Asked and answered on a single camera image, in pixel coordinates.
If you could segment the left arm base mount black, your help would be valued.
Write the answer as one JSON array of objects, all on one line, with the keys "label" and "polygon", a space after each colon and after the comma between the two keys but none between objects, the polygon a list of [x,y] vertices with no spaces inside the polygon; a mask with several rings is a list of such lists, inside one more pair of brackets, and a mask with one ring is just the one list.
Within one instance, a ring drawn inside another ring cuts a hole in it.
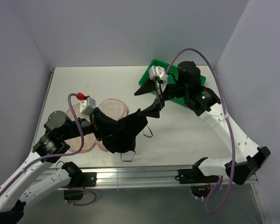
[{"label": "left arm base mount black", "polygon": [[66,203],[75,206],[86,206],[94,203],[97,199],[97,193],[91,188],[96,186],[97,173],[84,172],[77,181],[71,181],[63,189],[63,198]]}]

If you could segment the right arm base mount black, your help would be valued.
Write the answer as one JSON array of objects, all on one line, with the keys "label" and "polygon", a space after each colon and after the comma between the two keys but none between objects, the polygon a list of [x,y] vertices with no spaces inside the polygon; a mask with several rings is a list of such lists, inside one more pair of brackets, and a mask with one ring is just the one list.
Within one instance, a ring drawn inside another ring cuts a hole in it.
[{"label": "right arm base mount black", "polygon": [[198,184],[199,186],[191,186],[191,193],[195,197],[207,197],[210,190],[210,178],[202,174],[196,173],[193,169],[179,169],[175,180],[180,184]]}]

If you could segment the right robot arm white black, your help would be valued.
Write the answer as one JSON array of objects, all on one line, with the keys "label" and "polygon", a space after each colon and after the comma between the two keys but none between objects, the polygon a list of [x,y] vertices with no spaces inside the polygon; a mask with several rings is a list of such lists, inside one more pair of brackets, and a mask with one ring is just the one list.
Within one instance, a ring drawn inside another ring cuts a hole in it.
[{"label": "right robot arm white black", "polygon": [[201,158],[192,166],[193,178],[203,182],[208,176],[228,176],[235,184],[244,184],[262,167],[271,154],[270,150],[251,140],[228,115],[217,94],[202,85],[201,71],[193,61],[179,63],[177,73],[175,82],[170,84],[163,67],[153,65],[148,69],[148,77],[135,95],[154,91],[156,98],[140,112],[140,116],[159,118],[165,101],[182,98],[185,105],[215,131],[231,152],[231,158]]}]

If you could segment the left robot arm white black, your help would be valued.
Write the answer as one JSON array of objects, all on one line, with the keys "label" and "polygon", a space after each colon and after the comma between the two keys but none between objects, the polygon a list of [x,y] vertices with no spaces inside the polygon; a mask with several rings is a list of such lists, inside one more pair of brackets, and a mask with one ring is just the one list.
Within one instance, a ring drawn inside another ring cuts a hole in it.
[{"label": "left robot arm white black", "polygon": [[67,162],[51,177],[38,184],[33,181],[56,163],[62,156],[68,156],[70,146],[66,140],[94,133],[97,137],[108,137],[125,128],[119,121],[105,116],[98,108],[94,119],[88,122],[76,118],[72,121],[65,112],[51,113],[45,123],[45,134],[33,146],[23,164],[0,186],[0,224],[16,224],[24,215],[24,209],[33,201],[52,191],[82,183],[81,169],[73,162]]}]

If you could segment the peach floral mesh laundry bag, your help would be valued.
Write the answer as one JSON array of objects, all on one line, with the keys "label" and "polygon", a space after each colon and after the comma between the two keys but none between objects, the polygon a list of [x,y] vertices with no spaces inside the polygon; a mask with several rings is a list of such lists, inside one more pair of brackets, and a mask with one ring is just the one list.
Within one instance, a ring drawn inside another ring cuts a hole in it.
[{"label": "peach floral mesh laundry bag", "polygon": [[[108,98],[104,100],[99,106],[99,109],[108,117],[119,120],[123,117],[126,117],[129,114],[129,109],[127,105],[115,98]],[[70,145],[70,152],[76,152],[81,145],[81,137],[78,136],[73,139],[69,139],[65,141],[68,145]],[[84,136],[84,147],[80,151],[80,153],[87,153],[91,151],[95,146],[101,149],[103,152],[109,152],[101,141],[97,141],[94,134],[88,134]]]}]

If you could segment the black bra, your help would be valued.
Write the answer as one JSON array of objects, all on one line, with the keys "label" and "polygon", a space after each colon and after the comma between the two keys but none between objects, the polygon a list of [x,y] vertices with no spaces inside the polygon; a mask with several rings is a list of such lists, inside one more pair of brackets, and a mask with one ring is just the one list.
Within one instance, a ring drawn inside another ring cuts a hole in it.
[{"label": "black bra", "polygon": [[111,136],[102,138],[104,147],[111,152],[122,154],[135,152],[136,137],[147,126],[148,120],[145,116],[139,116],[141,109],[118,120],[123,129],[113,133]]}]

